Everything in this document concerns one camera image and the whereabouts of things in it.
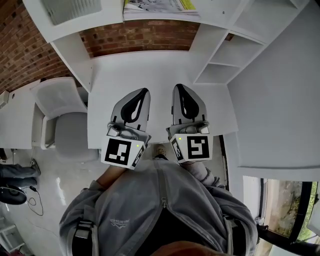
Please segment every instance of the gray chair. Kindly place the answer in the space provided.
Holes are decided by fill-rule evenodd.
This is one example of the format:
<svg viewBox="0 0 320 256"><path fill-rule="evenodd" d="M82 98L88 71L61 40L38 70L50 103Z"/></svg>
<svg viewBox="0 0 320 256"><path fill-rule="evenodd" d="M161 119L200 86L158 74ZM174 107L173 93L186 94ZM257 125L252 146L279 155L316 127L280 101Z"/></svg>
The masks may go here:
<svg viewBox="0 0 320 256"><path fill-rule="evenodd" d="M60 77L43 81L30 89L43 112L43 150L55 148L61 162L89 162L99 158L97 149L88 149L87 107L75 80Z"/></svg>

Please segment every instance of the black cable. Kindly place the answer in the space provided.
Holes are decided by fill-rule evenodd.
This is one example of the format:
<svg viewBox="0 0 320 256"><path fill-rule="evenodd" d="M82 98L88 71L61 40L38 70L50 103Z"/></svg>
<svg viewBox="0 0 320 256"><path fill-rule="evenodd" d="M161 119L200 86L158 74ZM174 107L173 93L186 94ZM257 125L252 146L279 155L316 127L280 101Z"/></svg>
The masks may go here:
<svg viewBox="0 0 320 256"><path fill-rule="evenodd" d="M36 206L36 205L37 205L37 202L36 202L36 200L35 200L33 197L29 198L29 200L28 200L28 206L29 206L30 210L33 211L33 212L34 212L36 215L38 215L38 216L43 216L43 215L44 215L44 206L42 205L41 196L40 196L39 192L38 192L33 186L30 186L29 189L31 189L32 191L38 193L39 200L40 200L40 204L41 204L41 208L42 208L42 214L37 213L36 211L34 211L34 210L30 207L30 205L31 205L31 206Z"/></svg>

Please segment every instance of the red brick wall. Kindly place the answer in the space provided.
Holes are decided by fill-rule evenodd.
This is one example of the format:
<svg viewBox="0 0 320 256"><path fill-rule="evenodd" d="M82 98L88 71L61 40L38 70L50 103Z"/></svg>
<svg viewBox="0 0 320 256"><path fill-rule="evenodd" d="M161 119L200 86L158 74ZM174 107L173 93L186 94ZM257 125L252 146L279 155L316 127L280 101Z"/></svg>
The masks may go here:
<svg viewBox="0 0 320 256"><path fill-rule="evenodd" d="M0 93L71 72L46 43L22 0L0 1Z"/></svg>
<svg viewBox="0 0 320 256"><path fill-rule="evenodd" d="M147 50L188 51L199 24L179 20L131 20L80 32L91 57Z"/></svg>
<svg viewBox="0 0 320 256"><path fill-rule="evenodd" d="M199 24L177 20L133 20L80 32L91 57L144 50L188 51ZM22 0L0 0L0 93L41 78L71 76L46 43Z"/></svg>

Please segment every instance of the sneaker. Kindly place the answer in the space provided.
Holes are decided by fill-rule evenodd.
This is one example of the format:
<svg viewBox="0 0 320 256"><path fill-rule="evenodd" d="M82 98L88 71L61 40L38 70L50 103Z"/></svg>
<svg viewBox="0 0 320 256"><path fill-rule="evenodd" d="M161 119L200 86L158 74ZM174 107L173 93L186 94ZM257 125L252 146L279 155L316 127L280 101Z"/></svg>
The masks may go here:
<svg viewBox="0 0 320 256"><path fill-rule="evenodd" d="M38 176L41 175L39 165L37 164L37 161L34 158L32 158L30 161L30 167L36 170L36 172L38 173Z"/></svg>
<svg viewBox="0 0 320 256"><path fill-rule="evenodd" d="M167 150L166 150L166 147L162 144L158 144L158 145L154 145L154 148L155 148L155 151L154 151L154 158L157 156L157 155L164 155L166 156L166 153L167 153Z"/></svg>

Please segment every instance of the jeans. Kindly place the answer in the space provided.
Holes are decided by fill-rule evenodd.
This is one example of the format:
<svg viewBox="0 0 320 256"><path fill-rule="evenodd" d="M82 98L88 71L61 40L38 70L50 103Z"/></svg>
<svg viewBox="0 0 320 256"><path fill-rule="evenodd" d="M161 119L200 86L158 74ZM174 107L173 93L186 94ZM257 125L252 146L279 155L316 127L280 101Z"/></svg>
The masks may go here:
<svg viewBox="0 0 320 256"><path fill-rule="evenodd" d="M40 173L31 167L22 167L20 164L0 164L0 182L18 188L37 185L34 177Z"/></svg>

